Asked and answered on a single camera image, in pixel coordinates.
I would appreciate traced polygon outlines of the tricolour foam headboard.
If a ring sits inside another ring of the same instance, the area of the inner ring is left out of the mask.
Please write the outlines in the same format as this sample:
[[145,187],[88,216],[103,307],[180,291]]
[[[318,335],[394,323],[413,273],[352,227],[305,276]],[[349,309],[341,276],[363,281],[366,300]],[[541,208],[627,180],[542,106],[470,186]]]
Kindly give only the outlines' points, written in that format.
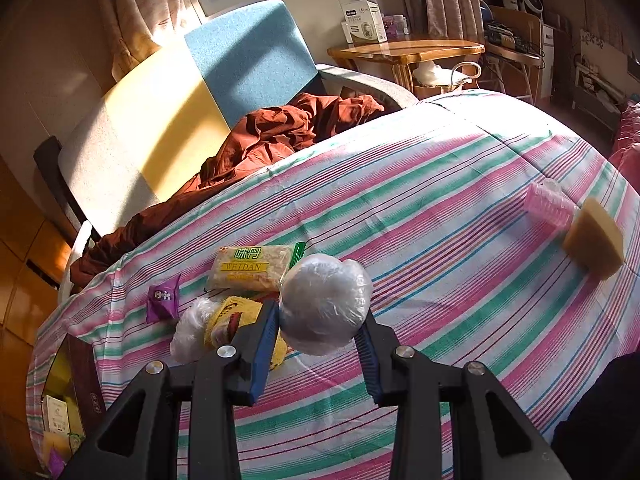
[[96,232],[168,200],[246,114],[321,91],[281,0],[243,6],[160,48],[63,141],[58,169]]

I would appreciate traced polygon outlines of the gold metal tin box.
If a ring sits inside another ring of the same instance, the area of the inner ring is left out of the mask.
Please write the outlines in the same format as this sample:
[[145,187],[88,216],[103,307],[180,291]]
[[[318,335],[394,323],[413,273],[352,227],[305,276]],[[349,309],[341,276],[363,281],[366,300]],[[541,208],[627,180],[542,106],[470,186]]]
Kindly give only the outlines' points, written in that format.
[[70,334],[63,338],[44,383],[41,411],[46,394],[67,403],[68,437],[74,454],[106,412],[91,344]]

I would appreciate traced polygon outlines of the white bed rail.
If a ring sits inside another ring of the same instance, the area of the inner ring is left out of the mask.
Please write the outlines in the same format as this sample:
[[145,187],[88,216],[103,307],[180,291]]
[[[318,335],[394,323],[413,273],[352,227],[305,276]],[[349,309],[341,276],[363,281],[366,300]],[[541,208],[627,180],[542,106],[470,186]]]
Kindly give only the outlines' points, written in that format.
[[58,306],[64,304],[64,302],[72,296],[74,284],[70,280],[70,268],[82,256],[87,248],[89,240],[91,240],[92,231],[93,225],[89,220],[82,222],[74,240],[70,255],[68,256],[63,276],[61,278],[61,283],[58,285]]

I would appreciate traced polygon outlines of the cluttered shelf with electronics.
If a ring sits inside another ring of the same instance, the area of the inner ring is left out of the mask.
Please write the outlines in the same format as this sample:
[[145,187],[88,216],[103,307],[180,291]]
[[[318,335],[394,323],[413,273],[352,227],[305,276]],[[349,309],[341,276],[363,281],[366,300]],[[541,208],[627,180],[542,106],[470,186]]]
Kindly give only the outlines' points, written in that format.
[[615,130],[626,105],[639,92],[628,72],[634,50],[620,20],[603,0],[540,0],[542,39],[550,82],[541,84],[541,99],[568,105]]

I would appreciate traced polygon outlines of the white barcode carton box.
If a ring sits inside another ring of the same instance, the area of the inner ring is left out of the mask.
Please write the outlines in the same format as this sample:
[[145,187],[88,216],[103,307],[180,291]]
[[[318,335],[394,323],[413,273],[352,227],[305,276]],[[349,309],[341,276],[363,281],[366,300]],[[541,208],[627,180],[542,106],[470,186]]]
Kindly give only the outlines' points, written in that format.
[[42,400],[42,414],[44,430],[52,434],[64,434],[64,436],[70,433],[68,408],[64,400],[46,394]]

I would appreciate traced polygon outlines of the beige curtain left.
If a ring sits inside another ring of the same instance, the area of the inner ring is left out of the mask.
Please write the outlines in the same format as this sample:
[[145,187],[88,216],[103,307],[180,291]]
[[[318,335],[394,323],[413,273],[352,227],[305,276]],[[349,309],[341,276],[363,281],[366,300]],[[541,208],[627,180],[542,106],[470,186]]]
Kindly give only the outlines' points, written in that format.
[[201,25],[194,0],[98,0],[112,52],[112,76],[135,67]]

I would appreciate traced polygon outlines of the striped pink green bedsheet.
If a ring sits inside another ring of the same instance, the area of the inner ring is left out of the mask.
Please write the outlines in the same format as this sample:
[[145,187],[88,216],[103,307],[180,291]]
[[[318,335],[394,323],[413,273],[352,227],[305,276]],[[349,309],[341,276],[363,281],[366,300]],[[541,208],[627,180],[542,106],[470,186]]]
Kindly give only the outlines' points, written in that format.
[[[590,281],[523,207],[551,178],[623,232],[625,263]],[[66,335],[92,345],[105,401],[152,359],[172,326],[146,324],[149,287],[178,278],[202,296],[216,250],[302,242],[361,263],[372,312],[436,362],[483,362],[545,437],[608,362],[639,342],[639,197],[578,134],[535,107],[468,92],[368,122],[230,186],[171,223],[40,328],[26,379],[32,444],[40,396]]]

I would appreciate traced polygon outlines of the clear plastic bag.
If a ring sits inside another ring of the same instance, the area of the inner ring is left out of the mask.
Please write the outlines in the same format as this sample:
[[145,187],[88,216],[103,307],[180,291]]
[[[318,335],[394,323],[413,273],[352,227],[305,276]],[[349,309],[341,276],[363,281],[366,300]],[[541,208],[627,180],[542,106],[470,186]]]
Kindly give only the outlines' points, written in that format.
[[177,363],[188,364],[204,356],[205,330],[219,307],[219,301],[202,297],[195,299],[183,312],[169,345],[170,355]]

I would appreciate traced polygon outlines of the wooden bedside table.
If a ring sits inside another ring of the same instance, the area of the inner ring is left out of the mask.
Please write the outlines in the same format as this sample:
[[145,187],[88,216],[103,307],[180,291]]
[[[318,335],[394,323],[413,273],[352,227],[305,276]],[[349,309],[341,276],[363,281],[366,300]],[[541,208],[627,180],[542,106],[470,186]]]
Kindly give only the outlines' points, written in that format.
[[411,66],[446,58],[479,56],[485,47],[479,42],[455,39],[407,39],[382,44],[354,44],[351,47],[332,47],[328,55],[340,67],[358,70],[358,62],[387,64],[394,81],[413,92]]

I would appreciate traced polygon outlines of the purple snack packet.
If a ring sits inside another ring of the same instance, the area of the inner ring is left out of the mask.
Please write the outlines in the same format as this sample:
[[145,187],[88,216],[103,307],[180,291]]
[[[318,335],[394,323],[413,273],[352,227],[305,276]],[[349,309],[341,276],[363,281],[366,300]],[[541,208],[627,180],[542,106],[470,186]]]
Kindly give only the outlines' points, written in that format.
[[48,468],[53,480],[58,480],[66,466],[64,458],[55,449],[51,448],[48,458]]
[[149,287],[146,294],[146,322],[178,320],[180,278],[181,275],[177,274],[163,283]]

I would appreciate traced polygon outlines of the white carton on table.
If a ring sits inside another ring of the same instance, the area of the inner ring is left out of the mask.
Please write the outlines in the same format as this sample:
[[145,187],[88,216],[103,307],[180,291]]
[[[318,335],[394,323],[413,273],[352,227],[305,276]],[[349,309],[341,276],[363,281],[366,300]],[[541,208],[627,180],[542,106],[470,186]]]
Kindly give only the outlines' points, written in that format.
[[343,12],[354,44],[384,44],[387,41],[383,15],[375,1],[346,3]]

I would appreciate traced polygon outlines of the wooden wardrobe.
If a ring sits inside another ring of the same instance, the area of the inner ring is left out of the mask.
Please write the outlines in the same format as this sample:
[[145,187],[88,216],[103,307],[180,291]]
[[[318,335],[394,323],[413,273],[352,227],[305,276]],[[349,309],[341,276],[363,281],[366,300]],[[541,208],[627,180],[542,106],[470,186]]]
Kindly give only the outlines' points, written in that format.
[[27,371],[39,326],[56,307],[70,245],[1,165],[1,477],[42,471],[29,437]]

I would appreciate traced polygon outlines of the rust brown blanket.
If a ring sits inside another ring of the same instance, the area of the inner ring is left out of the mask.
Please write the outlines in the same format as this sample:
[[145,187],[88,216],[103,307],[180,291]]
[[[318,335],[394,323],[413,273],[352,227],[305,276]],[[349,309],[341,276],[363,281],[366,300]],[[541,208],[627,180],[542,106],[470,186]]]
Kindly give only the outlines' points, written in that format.
[[350,98],[300,92],[288,104],[260,108],[242,117],[216,155],[168,200],[135,214],[126,226],[102,236],[70,266],[72,292],[171,222],[244,178],[304,148],[388,113],[370,94]]

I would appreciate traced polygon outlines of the yellow sponge block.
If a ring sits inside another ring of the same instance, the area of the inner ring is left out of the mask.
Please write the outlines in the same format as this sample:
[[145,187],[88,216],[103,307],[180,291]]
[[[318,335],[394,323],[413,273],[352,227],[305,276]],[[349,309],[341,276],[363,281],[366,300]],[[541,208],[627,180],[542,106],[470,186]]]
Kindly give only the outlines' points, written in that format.
[[70,447],[70,438],[67,434],[59,434],[58,432],[46,431],[42,439],[42,458],[47,464],[50,460],[50,454],[54,451],[58,456],[67,462],[73,455]]
[[563,240],[563,249],[599,281],[614,275],[625,261],[623,233],[593,197],[580,207]]

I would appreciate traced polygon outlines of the green yellow noodle pack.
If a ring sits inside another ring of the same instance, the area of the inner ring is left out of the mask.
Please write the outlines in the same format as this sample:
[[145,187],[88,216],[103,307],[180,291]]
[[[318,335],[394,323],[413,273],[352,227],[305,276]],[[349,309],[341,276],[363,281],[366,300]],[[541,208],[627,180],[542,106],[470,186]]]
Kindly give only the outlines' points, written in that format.
[[276,292],[285,274],[305,252],[305,242],[221,247],[216,252],[205,289]]

